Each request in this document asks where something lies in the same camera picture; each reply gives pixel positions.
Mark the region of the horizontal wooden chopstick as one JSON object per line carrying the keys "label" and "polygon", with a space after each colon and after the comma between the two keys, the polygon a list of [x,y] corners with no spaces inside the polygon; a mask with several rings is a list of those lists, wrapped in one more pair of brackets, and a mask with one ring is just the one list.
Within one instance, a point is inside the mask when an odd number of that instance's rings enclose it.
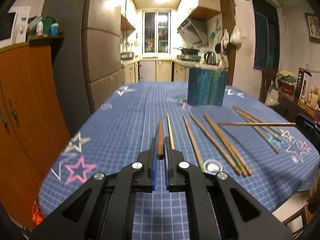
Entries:
{"label": "horizontal wooden chopstick", "polygon": [[261,126],[261,127],[292,127],[294,122],[219,122],[220,126]]}

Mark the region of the brown wooden chopstick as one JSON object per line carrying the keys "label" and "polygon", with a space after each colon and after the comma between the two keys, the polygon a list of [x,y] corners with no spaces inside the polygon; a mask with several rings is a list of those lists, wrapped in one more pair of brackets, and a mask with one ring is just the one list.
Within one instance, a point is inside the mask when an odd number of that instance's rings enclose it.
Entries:
{"label": "brown wooden chopstick", "polygon": [[157,159],[158,160],[164,159],[163,125],[162,125],[161,119],[159,119],[159,123],[158,123]]}

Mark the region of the cream kitchen base cabinets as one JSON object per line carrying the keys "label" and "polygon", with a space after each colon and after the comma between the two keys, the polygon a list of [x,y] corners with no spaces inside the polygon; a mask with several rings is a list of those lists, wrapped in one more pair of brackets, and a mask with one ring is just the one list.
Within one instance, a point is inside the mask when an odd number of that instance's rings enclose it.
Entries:
{"label": "cream kitchen base cabinets", "polygon": [[172,58],[141,58],[122,61],[125,83],[147,82],[187,82],[189,68],[196,63]]}

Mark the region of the kitchen window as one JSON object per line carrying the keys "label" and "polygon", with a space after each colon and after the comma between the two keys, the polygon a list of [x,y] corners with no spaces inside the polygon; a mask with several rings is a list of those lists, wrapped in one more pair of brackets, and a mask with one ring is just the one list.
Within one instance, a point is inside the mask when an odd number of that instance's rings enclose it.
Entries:
{"label": "kitchen window", "polygon": [[171,12],[143,12],[143,53],[168,54],[171,45]]}

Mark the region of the black product box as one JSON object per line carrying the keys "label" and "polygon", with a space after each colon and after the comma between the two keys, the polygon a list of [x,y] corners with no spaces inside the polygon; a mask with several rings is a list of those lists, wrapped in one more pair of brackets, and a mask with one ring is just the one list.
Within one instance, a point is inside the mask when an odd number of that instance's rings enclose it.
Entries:
{"label": "black product box", "polygon": [[307,99],[310,92],[312,74],[303,68],[299,68],[296,89],[293,101],[298,103],[300,99]]}

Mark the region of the long wooden chopstick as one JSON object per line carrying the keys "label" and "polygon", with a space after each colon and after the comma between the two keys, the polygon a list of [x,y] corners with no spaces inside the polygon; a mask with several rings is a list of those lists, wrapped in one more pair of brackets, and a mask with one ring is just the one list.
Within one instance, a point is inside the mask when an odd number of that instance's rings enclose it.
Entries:
{"label": "long wooden chopstick", "polygon": [[242,171],[236,164],[236,162],[229,156],[229,154],[220,146],[220,144],[213,138],[213,136],[206,130],[206,128],[195,118],[195,116],[190,113],[190,117],[197,124],[197,126],[201,129],[201,131],[206,135],[206,137],[213,143],[213,145],[218,149],[218,151],[222,154],[222,156],[227,160],[229,165],[235,170],[238,175],[242,174]]}

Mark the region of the far right wooden chopstick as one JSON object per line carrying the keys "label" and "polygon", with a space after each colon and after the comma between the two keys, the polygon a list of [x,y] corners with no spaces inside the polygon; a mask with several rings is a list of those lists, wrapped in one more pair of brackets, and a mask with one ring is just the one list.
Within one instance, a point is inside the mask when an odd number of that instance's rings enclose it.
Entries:
{"label": "far right wooden chopstick", "polygon": [[[245,117],[249,118],[249,122],[259,122],[259,123],[263,123],[263,120],[261,120],[260,118],[254,116],[253,114],[249,113],[248,111],[245,111],[245,110],[242,110],[240,109],[239,107],[236,107],[236,106],[233,106],[233,109],[235,111],[238,111],[240,112],[241,114],[244,114]],[[282,138],[281,138],[281,132],[278,131],[277,129],[275,128],[272,128],[272,127],[266,127],[266,126],[261,126],[261,128],[270,133],[273,137],[275,137],[278,141],[282,141]]]}

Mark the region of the thick wooden chopstick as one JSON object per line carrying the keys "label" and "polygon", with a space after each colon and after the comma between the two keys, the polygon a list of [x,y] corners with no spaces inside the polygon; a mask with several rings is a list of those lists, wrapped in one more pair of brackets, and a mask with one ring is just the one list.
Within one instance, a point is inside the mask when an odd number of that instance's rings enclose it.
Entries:
{"label": "thick wooden chopstick", "polygon": [[223,144],[225,145],[227,150],[230,152],[230,154],[233,157],[235,163],[238,165],[238,167],[242,171],[242,174],[244,175],[244,177],[252,175],[252,173],[253,173],[252,169],[247,165],[247,163],[244,161],[244,158],[236,150],[236,148],[233,146],[233,144],[227,139],[227,137],[224,135],[222,130],[213,121],[213,119],[208,114],[204,114],[204,118],[207,120],[207,122],[210,124],[210,126],[215,131],[217,136],[223,142]]}

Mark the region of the blue checkered tablecloth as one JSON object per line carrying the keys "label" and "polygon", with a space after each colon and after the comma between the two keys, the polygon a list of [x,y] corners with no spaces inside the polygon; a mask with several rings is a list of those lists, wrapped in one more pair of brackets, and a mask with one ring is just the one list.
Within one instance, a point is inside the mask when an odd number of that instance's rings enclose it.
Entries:
{"label": "blue checkered tablecloth", "polygon": [[[185,161],[198,166],[183,116],[197,143],[204,172],[226,172],[272,214],[294,193],[311,187],[318,172],[319,153],[298,129],[280,128],[282,141],[265,133],[279,148],[276,153],[250,126],[218,125],[241,121],[233,106],[264,122],[283,122],[278,113],[234,87],[225,89],[220,107],[190,106],[187,90],[185,82],[140,82],[118,88],[72,137],[48,172],[39,192],[46,217],[95,173],[118,173],[136,162],[139,153],[149,150],[152,139],[156,139],[155,189],[136,194],[131,239],[190,239],[185,194],[167,190],[165,145],[164,159],[157,159],[159,119],[164,143],[169,137],[167,114],[175,150],[183,153]],[[190,113],[233,158],[204,118],[208,114],[252,169],[252,175],[238,175]]]}

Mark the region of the wooden chopstick green tip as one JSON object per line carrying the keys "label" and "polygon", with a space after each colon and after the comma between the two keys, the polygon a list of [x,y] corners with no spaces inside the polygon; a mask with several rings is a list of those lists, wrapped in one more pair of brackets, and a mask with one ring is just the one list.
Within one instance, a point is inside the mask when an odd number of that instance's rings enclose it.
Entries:
{"label": "wooden chopstick green tip", "polygon": [[199,152],[199,149],[198,149],[197,143],[196,143],[196,141],[195,141],[195,138],[194,138],[194,136],[193,136],[193,133],[192,133],[192,131],[191,131],[191,128],[190,128],[190,126],[189,126],[188,120],[186,119],[185,116],[183,116],[183,120],[184,120],[186,129],[187,129],[187,132],[188,132],[188,135],[189,135],[189,139],[190,139],[190,141],[191,141],[191,145],[192,145],[193,150],[194,150],[194,154],[195,154],[195,158],[196,158],[196,160],[197,160],[198,166],[199,166],[200,170],[201,170],[202,172],[204,172],[205,169],[204,169],[204,165],[203,165],[203,160],[202,160],[201,154],[200,154],[200,152]]}

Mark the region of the wooden chair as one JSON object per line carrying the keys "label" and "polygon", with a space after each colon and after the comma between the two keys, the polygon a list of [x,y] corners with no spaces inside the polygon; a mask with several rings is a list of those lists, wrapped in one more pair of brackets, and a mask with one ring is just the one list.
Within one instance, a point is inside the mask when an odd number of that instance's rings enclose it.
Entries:
{"label": "wooden chair", "polygon": [[265,68],[261,72],[261,85],[259,100],[265,102],[269,87],[276,82],[277,71],[275,69]]}

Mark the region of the wooden chopstick blue tip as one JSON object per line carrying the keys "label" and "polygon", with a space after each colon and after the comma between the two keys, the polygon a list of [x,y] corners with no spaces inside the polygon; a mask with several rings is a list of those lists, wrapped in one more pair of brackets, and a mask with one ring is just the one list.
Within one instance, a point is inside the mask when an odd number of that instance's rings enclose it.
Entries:
{"label": "wooden chopstick blue tip", "polygon": [[[250,119],[249,119],[247,116],[245,116],[244,113],[242,113],[242,112],[239,111],[239,110],[236,110],[236,113],[238,113],[247,123],[249,123]],[[279,148],[277,148],[274,144],[272,144],[272,142],[270,142],[270,141],[268,140],[268,137],[267,137],[267,135],[266,135],[264,132],[262,132],[262,131],[261,131],[258,127],[256,127],[256,126],[253,126],[252,128],[273,148],[273,150],[274,150],[276,153],[279,153],[279,152],[280,152]]]}

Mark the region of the light wooden chopstick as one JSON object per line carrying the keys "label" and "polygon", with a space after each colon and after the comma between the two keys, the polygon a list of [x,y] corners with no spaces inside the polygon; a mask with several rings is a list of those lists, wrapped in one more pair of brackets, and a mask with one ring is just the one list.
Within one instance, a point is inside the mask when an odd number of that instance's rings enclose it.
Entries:
{"label": "light wooden chopstick", "polygon": [[171,149],[175,150],[174,137],[173,137],[169,114],[167,114],[167,124],[168,124],[169,138],[170,138],[170,146],[171,146]]}

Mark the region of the dark side window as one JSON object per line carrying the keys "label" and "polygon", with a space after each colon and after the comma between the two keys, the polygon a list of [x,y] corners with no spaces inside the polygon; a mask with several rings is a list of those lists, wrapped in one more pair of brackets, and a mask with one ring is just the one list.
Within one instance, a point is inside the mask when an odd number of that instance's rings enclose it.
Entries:
{"label": "dark side window", "polygon": [[255,20],[254,68],[279,67],[280,37],[276,8],[265,0],[252,0]]}

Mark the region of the orange wooden cabinet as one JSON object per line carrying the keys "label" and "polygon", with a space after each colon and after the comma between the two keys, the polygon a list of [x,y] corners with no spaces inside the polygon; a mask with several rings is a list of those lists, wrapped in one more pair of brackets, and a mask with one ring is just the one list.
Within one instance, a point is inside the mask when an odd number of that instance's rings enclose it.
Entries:
{"label": "orange wooden cabinet", "polygon": [[71,138],[52,67],[62,42],[35,37],[1,49],[1,204],[29,229],[42,181]]}

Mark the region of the teal square tin box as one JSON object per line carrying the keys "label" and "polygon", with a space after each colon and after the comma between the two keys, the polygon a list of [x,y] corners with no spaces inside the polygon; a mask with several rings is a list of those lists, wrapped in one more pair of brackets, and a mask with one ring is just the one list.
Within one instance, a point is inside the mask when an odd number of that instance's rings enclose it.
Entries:
{"label": "teal square tin box", "polygon": [[190,67],[187,103],[192,106],[221,106],[227,75],[227,68]]}

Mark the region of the hanging white plastic bag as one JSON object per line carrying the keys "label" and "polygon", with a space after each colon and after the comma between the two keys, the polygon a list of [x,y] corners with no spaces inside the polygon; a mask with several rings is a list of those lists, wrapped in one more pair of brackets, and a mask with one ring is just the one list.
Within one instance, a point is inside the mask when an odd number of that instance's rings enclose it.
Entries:
{"label": "hanging white plastic bag", "polygon": [[241,46],[242,45],[242,34],[240,29],[235,26],[232,34],[230,36],[229,42],[235,46]]}

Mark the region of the steel electric kettle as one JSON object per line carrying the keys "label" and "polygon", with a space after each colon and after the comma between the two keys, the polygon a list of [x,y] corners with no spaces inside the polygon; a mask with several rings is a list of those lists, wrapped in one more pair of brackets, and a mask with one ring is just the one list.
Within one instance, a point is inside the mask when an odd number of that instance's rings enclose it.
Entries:
{"label": "steel electric kettle", "polygon": [[213,51],[207,51],[204,54],[204,60],[206,64],[216,65],[216,55]]}

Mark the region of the black wok on stove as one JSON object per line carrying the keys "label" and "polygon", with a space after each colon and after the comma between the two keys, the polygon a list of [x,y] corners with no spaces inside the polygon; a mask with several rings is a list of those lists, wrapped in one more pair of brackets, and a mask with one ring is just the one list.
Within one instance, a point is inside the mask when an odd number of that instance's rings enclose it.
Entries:
{"label": "black wok on stove", "polygon": [[178,48],[175,48],[175,49],[178,49],[181,51],[181,53],[183,55],[198,55],[199,53],[199,49],[195,49],[195,48],[189,48],[189,47],[178,47]]}

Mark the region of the grey refrigerator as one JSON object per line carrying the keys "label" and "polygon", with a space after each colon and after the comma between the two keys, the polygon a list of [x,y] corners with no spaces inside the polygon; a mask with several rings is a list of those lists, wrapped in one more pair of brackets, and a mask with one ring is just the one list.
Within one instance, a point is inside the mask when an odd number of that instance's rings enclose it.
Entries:
{"label": "grey refrigerator", "polygon": [[70,135],[124,82],[121,0],[45,0],[42,14],[63,32],[53,53],[57,97]]}

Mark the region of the range hood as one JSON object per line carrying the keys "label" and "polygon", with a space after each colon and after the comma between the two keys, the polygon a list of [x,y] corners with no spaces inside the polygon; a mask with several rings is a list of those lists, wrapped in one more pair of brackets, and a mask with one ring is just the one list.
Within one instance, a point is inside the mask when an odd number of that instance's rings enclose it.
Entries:
{"label": "range hood", "polygon": [[186,18],[177,28],[183,34],[190,45],[208,44],[207,26],[205,22],[193,17]]}

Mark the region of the white bottle on cabinet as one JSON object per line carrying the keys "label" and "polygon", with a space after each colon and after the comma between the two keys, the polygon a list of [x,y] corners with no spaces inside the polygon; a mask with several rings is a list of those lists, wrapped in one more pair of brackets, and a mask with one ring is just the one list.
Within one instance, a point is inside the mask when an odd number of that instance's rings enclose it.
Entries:
{"label": "white bottle on cabinet", "polygon": [[42,36],[43,35],[43,22],[39,21],[36,25],[35,29],[35,35],[36,36]]}

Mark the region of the framed wall picture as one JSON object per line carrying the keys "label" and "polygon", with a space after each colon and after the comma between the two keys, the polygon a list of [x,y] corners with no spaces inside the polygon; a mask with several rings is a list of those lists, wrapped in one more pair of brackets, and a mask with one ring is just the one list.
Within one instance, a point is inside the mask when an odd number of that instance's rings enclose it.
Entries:
{"label": "framed wall picture", "polygon": [[315,14],[305,13],[305,19],[308,26],[309,40],[312,43],[320,43],[320,25]]}

